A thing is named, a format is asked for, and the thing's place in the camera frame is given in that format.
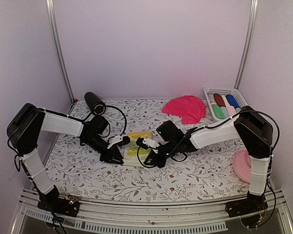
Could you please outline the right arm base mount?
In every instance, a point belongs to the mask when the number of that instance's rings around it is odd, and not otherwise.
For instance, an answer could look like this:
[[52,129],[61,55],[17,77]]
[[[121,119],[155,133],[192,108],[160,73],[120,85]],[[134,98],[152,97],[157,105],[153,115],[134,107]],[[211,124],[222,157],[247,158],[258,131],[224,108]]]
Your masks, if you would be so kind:
[[259,212],[268,208],[268,204],[264,197],[259,198],[244,198],[226,203],[225,211],[229,217],[247,215],[254,212]]

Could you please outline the pink towel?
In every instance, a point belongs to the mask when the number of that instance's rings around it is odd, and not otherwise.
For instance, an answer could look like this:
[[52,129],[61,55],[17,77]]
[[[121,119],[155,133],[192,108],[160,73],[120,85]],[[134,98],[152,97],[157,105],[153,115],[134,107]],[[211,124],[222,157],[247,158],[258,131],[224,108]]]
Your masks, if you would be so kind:
[[198,124],[206,117],[204,102],[195,96],[182,96],[169,101],[162,109],[164,114],[182,118],[182,124]]

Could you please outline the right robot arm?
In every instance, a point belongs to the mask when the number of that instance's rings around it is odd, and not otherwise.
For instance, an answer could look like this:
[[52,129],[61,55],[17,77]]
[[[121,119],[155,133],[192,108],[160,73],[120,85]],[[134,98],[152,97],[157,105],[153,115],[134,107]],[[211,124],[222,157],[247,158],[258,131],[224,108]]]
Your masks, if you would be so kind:
[[138,140],[144,149],[151,149],[145,160],[146,165],[163,168],[168,158],[175,154],[195,152],[204,147],[232,139],[242,140],[251,159],[251,182],[248,198],[243,201],[243,209],[254,212],[261,206],[261,197],[266,189],[270,158],[278,140],[273,139],[277,123],[266,113],[256,111],[250,106],[223,121],[203,127],[194,127],[183,133],[172,121],[166,121],[157,128],[165,141],[164,145],[152,139]]

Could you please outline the green yellow patterned towel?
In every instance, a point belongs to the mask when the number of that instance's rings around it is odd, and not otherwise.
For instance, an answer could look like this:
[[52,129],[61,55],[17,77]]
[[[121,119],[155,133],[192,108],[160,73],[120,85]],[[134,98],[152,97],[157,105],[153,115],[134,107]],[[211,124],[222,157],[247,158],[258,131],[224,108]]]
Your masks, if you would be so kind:
[[140,164],[137,158],[137,151],[139,146],[136,144],[136,141],[139,137],[151,139],[152,132],[128,133],[128,137],[130,138],[130,143],[125,146],[124,161],[129,163]]

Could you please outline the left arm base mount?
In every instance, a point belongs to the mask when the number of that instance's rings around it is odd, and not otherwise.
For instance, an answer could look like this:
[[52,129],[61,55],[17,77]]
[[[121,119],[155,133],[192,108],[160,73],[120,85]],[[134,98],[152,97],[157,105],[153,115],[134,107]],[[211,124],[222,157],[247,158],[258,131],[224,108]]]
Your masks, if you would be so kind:
[[72,203],[70,200],[60,198],[58,195],[42,195],[37,207],[55,214],[77,217],[80,203],[78,201]]

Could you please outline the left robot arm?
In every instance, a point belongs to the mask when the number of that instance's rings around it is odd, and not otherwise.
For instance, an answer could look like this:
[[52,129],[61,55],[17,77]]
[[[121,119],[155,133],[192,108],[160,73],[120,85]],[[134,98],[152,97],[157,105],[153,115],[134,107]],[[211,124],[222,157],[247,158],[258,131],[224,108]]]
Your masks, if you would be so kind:
[[102,133],[107,124],[103,116],[94,116],[87,121],[26,103],[8,125],[8,145],[20,157],[21,165],[36,189],[46,195],[43,202],[51,211],[59,211],[63,207],[63,201],[52,193],[56,189],[55,185],[39,155],[41,134],[50,132],[76,137],[81,145],[87,145],[98,152],[101,162],[122,165],[124,160],[119,147],[129,144],[130,138],[120,135],[106,141]]

